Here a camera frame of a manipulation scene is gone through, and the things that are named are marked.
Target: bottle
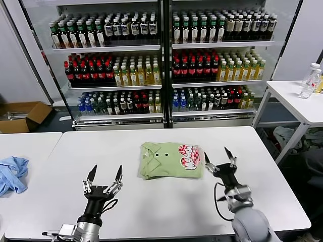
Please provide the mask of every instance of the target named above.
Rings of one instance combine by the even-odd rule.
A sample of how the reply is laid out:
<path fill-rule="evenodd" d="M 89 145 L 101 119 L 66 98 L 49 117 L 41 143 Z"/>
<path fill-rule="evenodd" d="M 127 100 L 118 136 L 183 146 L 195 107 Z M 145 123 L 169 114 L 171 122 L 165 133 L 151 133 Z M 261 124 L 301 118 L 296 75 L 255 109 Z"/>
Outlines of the bottle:
<path fill-rule="evenodd" d="M 233 77 L 233 67 L 234 67 L 234 61 L 230 61 L 229 62 L 229 66 L 226 69 L 226 74 L 224 76 L 224 81 L 225 82 L 230 82 L 232 81 L 232 77 Z"/>
<path fill-rule="evenodd" d="M 144 76 L 144 72 L 142 70 L 142 64 L 138 64 L 137 65 L 138 68 L 138 81 L 139 81 L 139 85 L 143 86 L 145 85 L 145 76 Z"/>
<path fill-rule="evenodd" d="M 189 18 L 188 17 L 184 17 L 184 22 L 183 22 L 183 27 L 182 27 L 182 40 L 183 43 L 187 43 L 188 42 L 188 38 L 189 38 L 189 28 L 188 28 L 188 21 Z"/>
<path fill-rule="evenodd" d="M 96 36 L 97 36 L 97 40 L 98 40 L 98 46 L 105 47 L 106 38 L 105 38 L 105 34 L 102 29 L 101 21 L 96 20 L 95 26 L 96 26 Z"/>
<path fill-rule="evenodd" d="M 65 48 L 71 48 L 71 40 L 70 40 L 70 37 L 67 35 L 67 30 L 65 28 L 65 23 L 64 22 L 59 22 L 59 28 L 60 28 L 60 31 L 59 31 L 59 35 L 63 41 L 62 43 L 62 47 L 64 45 Z"/>
<path fill-rule="evenodd" d="M 217 33 L 218 33 L 217 42 L 223 41 L 223 36 L 224 36 L 224 31 L 225 31 L 225 20 L 226 20 L 225 16 L 220 17 L 220 23 L 219 23 L 218 30 L 217 30 Z"/>
<path fill-rule="evenodd" d="M 157 63 L 153 64 L 153 77 L 154 77 L 154 85 L 161 84 L 161 82 L 160 82 L 160 74 L 159 74 L 158 64 Z"/>
<path fill-rule="evenodd" d="M 216 24 L 217 24 L 217 18 L 216 18 L 216 16 L 212 16 L 210 27 L 208 29 L 208 42 L 209 43 L 216 42 L 216 40 L 217 40 L 217 38 L 216 38 L 216 34 L 217 34 Z"/>
<path fill-rule="evenodd" d="M 121 70 L 122 70 L 122 80 L 123 80 L 124 86 L 125 87 L 132 86 L 126 66 L 121 66 Z"/>
<path fill-rule="evenodd" d="M 252 66 L 249 68 L 247 80 L 254 80 L 254 74 L 256 73 L 257 63 L 258 61 L 256 59 L 252 61 Z"/>
<path fill-rule="evenodd" d="M 150 37 L 152 39 L 157 39 L 157 22 L 155 21 L 155 17 L 151 16 L 150 17 L 150 22 L 149 22 L 149 33 L 150 33 Z"/>
<path fill-rule="evenodd" d="M 141 18 L 140 31 L 142 38 L 147 39 L 149 34 L 149 26 L 148 22 L 146 21 L 146 18 Z"/>
<path fill-rule="evenodd" d="M 254 100 L 254 92 L 252 92 L 250 94 L 250 97 L 249 97 L 249 99 L 247 101 L 247 104 L 246 104 L 245 108 L 248 108 L 248 109 L 253 108 L 253 100 Z"/>
<path fill-rule="evenodd" d="M 273 35 L 274 29 L 276 27 L 276 24 L 277 24 L 277 15 L 273 14 L 273 16 L 270 18 L 269 23 L 268 23 L 266 40 L 270 41 L 272 39 L 272 35 Z"/>
<path fill-rule="evenodd" d="M 113 67 L 113 71 L 115 73 L 115 80 L 116 80 L 116 85 L 117 87 L 122 87 L 124 86 L 123 80 L 122 80 L 122 76 L 120 75 L 118 66 L 114 66 Z"/>
<path fill-rule="evenodd" d="M 192 27 L 191 27 L 191 37 L 190 37 L 192 43 L 197 42 L 197 34 L 198 34 L 197 20 L 198 20 L 198 18 L 196 16 L 193 17 L 193 23 L 192 23 Z"/>
<path fill-rule="evenodd" d="M 254 79 L 255 80 L 262 80 L 262 75 L 263 75 L 263 70 L 264 70 L 264 65 L 266 64 L 266 60 L 262 59 L 260 61 L 260 65 L 257 66 L 256 68 L 256 73 L 254 74 Z"/>
<path fill-rule="evenodd" d="M 120 40 L 121 39 L 122 30 L 121 30 L 121 25 L 120 25 L 118 19 L 113 19 L 112 28 L 113 28 L 114 40 Z"/>
<path fill-rule="evenodd" d="M 241 101 L 241 95 L 242 95 L 242 90 L 239 90 L 238 93 L 236 94 L 236 96 L 234 97 L 234 100 L 233 100 L 233 107 L 234 108 L 237 108 L 240 101 Z"/>
<path fill-rule="evenodd" d="M 243 98 L 242 98 L 242 101 L 240 101 L 238 108 L 240 109 L 246 108 L 247 102 L 248 102 L 248 93 L 245 92 L 243 93 Z"/>
<path fill-rule="evenodd" d="M 218 71 L 217 80 L 219 82 L 225 81 L 226 68 L 227 68 L 227 62 L 224 60 L 221 63 L 221 69 Z"/>
<path fill-rule="evenodd" d="M 207 22 L 207 17 L 203 16 L 202 17 L 202 25 L 201 25 L 200 30 L 199 30 L 200 43 L 205 43 L 206 42 L 206 32 L 207 32 L 206 22 Z"/>

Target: bottle label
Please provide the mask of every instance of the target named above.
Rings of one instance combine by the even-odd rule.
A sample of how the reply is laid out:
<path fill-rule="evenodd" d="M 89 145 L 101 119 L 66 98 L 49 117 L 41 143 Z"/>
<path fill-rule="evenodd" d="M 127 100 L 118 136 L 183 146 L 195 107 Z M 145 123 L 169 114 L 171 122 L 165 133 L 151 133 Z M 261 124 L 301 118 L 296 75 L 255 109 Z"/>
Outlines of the bottle label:
<path fill-rule="evenodd" d="M 101 47 L 105 47 L 103 34 L 102 33 L 98 33 L 97 34 L 97 38 L 99 39 L 100 46 Z"/>
<path fill-rule="evenodd" d="M 121 35 L 121 27 L 119 24 L 113 25 L 113 33 L 115 36 L 120 36 Z"/>
<path fill-rule="evenodd" d="M 206 29 L 202 29 L 201 30 L 201 38 L 200 38 L 200 42 L 204 43 L 205 42 L 205 38 L 206 38 Z"/>
<path fill-rule="evenodd" d="M 215 38 L 215 36 L 216 36 L 216 29 L 211 29 L 210 30 L 210 36 L 209 36 L 209 38 L 208 38 L 208 42 L 209 43 L 213 43 L 214 42 L 214 38 Z"/>
<path fill-rule="evenodd" d="M 183 30 L 183 43 L 187 43 L 188 41 L 188 29 Z"/>
<path fill-rule="evenodd" d="M 94 34 L 88 33 L 87 36 L 89 37 L 91 47 L 95 47 L 95 39 L 94 39 Z"/>
<path fill-rule="evenodd" d="M 140 24 L 141 34 L 146 35 L 149 33 L 148 24 Z"/>
<path fill-rule="evenodd" d="M 219 29 L 219 32 L 218 32 L 218 42 L 222 42 L 223 34 L 224 34 L 224 28 Z"/>
<path fill-rule="evenodd" d="M 240 70 L 236 70 L 235 74 L 234 74 L 234 81 L 238 81 L 239 80 L 239 76 L 240 76 Z"/>
<path fill-rule="evenodd" d="M 180 42 L 180 30 L 175 29 L 174 31 L 174 43 L 178 44 Z"/>
<path fill-rule="evenodd" d="M 211 68 L 212 73 L 218 73 L 218 68 Z"/>
<path fill-rule="evenodd" d="M 122 79 L 123 79 L 123 83 L 125 84 L 125 86 L 129 86 L 128 76 L 127 75 L 123 75 L 122 76 Z"/>
<path fill-rule="evenodd" d="M 70 39 L 72 41 L 72 44 L 73 44 L 74 48 L 78 48 L 78 44 L 77 44 L 77 40 L 76 40 L 75 34 L 70 34 Z"/>
<path fill-rule="evenodd" d="M 157 34 L 157 24 L 149 24 L 150 34 Z"/>
<path fill-rule="evenodd" d="M 232 76 L 233 76 L 233 71 L 229 71 L 228 72 L 228 80 L 227 80 L 228 82 L 232 81 Z"/>
<path fill-rule="evenodd" d="M 120 114 L 120 109 L 119 109 L 119 107 L 115 107 L 115 111 L 116 111 L 116 115 L 119 115 L 119 114 Z"/>
<path fill-rule="evenodd" d="M 211 111 L 212 109 L 213 109 L 213 103 L 211 102 L 208 104 L 208 110 Z"/>
<path fill-rule="evenodd" d="M 253 100 L 248 102 L 247 108 L 253 108 Z"/>
<path fill-rule="evenodd" d="M 139 79 L 139 84 L 141 86 L 143 86 L 144 85 L 144 77 L 143 77 L 143 74 L 139 74 L 138 75 L 138 79 Z"/>
<path fill-rule="evenodd" d="M 122 86 L 122 84 L 121 84 L 121 79 L 120 79 L 120 77 L 119 77 L 119 76 L 115 76 L 115 80 L 116 80 L 117 86 L 118 86 L 118 87 L 121 87 L 121 86 Z"/>
<path fill-rule="evenodd" d="M 227 30 L 228 32 L 232 32 L 232 31 L 233 31 L 233 29 L 234 29 L 234 21 L 228 21 L 228 22 L 227 22 L 227 28 L 226 28 L 226 30 Z"/>
<path fill-rule="evenodd" d="M 57 35 L 54 34 L 54 35 L 51 36 L 51 38 L 52 38 L 52 40 L 54 42 L 55 48 L 60 49 L 61 48 L 61 43 L 60 43 L 59 38 L 57 37 Z"/>
<path fill-rule="evenodd" d="M 131 25 L 131 32 L 133 35 L 139 34 L 139 24 L 132 24 Z"/>
<path fill-rule="evenodd" d="M 62 40 L 63 40 L 63 42 L 65 44 L 65 47 L 66 48 L 71 48 L 70 43 L 69 43 L 69 39 L 68 39 L 67 35 L 66 34 L 62 34 L 61 35 L 61 38 L 62 38 Z"/>
<path fill-rule="evenodd" d="M 197 32 L 198 32 L 197 29 L 192 30 L 192 43 L 196 43 Z"/>
<path fill-rule="evenodd" d="M 135 74 L 132 74 L 131 76 L 131 82 L 133 86 L 137 86 L 137 78 Z"/>
<path fill-rule="evenodd" d="M 129 35 L 129 28 L 128 25 L 121 25 L 121 31 L 122 31 L 122 35 Z"/>
<path fill-rule="evenodd" d="M 81 40 L 81 44 L 83 48 L 87 47 L 87 43 L 86 43 L 86 39 L 85 39 L 85 35 L 84 34 L 79 34 L 80 40 Z"/>
<path fill-rule="evenodd" d="M 242 30 L 243 21 L 236 21 L 234 25 L 234 31 L 240 32 Z"/>
<path fill-rule="evenodd" d="M 276 27 L 276 23 L 277 23 L 277 21 L 270 21 L 268 24 L 267 31 L 273 32 Z"/>
<path fill-rule="evenodd" d="M 244 109 L 244 108 L 246 108 L 246 104 L 247 104 L 247 101 L 242 101 L 241 102 L 241 109 Z"/>
<path fill-rule="evenodd" d="M 105 25 L 104 26 L 104 31 L 105 31 L 105 35 L 107 37 L 113 36 L 113 28 L 111 25 Z"/>

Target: black cable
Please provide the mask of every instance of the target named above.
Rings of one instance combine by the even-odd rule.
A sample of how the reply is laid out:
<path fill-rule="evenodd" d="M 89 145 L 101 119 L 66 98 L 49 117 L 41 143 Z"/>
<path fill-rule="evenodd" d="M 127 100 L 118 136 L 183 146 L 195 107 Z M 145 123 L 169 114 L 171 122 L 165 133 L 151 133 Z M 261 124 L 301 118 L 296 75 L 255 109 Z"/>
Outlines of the black cable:
<path fill-rule="evenodd" d="M 217 202 L 217 185 L 218 185 L 218 184 L 224 187 L 224 185 L 223 185 L 223 184 L 221 184 L 221 183 L 216 183 L 216 185 L 215 185 L 215 187 L 214 187 L 214 203 L 216 204 L 216 210 L 217 210 L 217 212 L 218 212 L 219 216 L 220 216 L 223 220 L 231 222 L 231 221 L 233 221 L 233 219 L 229 219 L 229 218 L 224 217 L 224 216 L 220 213 L 220 211 L 219 211 L 219 208 L 218 208 L 218 202 Z"/>
<path fill-rule="evenodd" d="M 102 210 L 102 212 L 101 212 L 101 214 L 103 214 L 105 211 L 107 211 L 107 210 L 110 210 L 110 209 L 112 209 L 116 204 L 118 203 L 118 199 L 112 199 L 111 201 L 109 201 L 104 207 L 103 207 L 103 210 Z"/>

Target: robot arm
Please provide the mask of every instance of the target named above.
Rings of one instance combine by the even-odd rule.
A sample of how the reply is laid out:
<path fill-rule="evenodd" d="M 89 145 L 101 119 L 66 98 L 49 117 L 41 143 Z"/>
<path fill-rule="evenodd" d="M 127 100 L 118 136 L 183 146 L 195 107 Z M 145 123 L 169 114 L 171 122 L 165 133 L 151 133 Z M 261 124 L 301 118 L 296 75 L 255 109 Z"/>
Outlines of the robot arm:
<path fill-rule="evenodd" d="M 226 200 L 229 210 L 234 213 L 234 219 L 224 218 L 232 222 L 232 228 L 241 242 L 281 242 L 273 229 L 270 227 L 266 216 L 259 210 L 253 209 L 251 190 L 247 185 L 238 183 L 234 173 L 237 170 L 237 157 L 225 147 L 230 163 L 213 165 L 205 153 L 205 167 L 223 181 L 225 196 L 216 200 L 214 188 L 214 199 L 218 211 L 217 202 Z"/>

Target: yellow bottle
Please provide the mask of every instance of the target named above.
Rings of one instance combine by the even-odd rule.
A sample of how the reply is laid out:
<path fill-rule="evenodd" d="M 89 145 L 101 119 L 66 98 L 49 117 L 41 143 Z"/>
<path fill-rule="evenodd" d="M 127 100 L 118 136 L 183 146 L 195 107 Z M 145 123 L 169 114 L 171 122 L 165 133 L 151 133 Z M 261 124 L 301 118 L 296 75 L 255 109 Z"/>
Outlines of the yellow bottle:
<path fill-rule="evenodd" d="M 221 62 L 221 68 L 218 71 L 217 80 L 219 82 L 224 81 L 224 76 L 226 74 L 226 67 L 227 67 L 227 62 L 224 60 L 224 61 Z"/>
<path fill-rule="evenodd" d="M 158 69 L 158 64 L 154 63 L 153 64 L 153 77 L 154 77 L 154 84 L 155 85 L 160 85 L 160 74 L 159 74 L 159 69 Z"/>
<path fill-rule="evenodd" d="M 262 59 L 260 65 L 256 68 L 256 73 L 254 74 L 255 80 L 262 80 L 264 65 L 266 64 L 266 60 Z"/>
<path fill-rule="evenodd" d="M 113 71 L 115 73 L 115 80 L 116 80 L 117 87 L 123 87 L 124 83 L 123 83 L 123 80 L 122 80 L 122 76 L 119 73 L 118 66 L 114 66 Z"/>
<path fill-rule="evenodd" d="M 249 67 L 247 80 L 254 80 L 254 74 L 256 73 L 257 63 L 258 61 L 256 59 L 252 61 L 252 65 L 251 67 Z"/>
<path fill-rule="evenodd" d="M 139 86 L 139 80 L 136 73 L 135 65 L 130 65 L 130 79 L 133 86 Z"/>
<path fill-rule="evenodd" d="M 250 60 L 246 59 L 243 68 L 241 68 L 239 81 L 246 81 L 249 74 Z"/>
<path fill-rule="evenodd" d="M 154 78 L 153 73 L 151 71 L 151 65 L 146 65 L 146 85 L 153 85 L 154 84 Z"/>
<path fill-rule="evenodd" d="M 233 68 L 234 68 L 234 61 L 230 61 L 229 62 L 229 66 L 226 69 L 226 74 L 224 76 L 224 81 L 225 82 L 230 82 L 232 81 L 232 77 L 233 77 Z"/>
<path fill-rule="evenodd" d="M 237 65 L 233 70 L 233 81 L 239 81 L 240 73 L 241 73 L 241 65 L 242 65 L 242 61 L 238 60 Z"/>

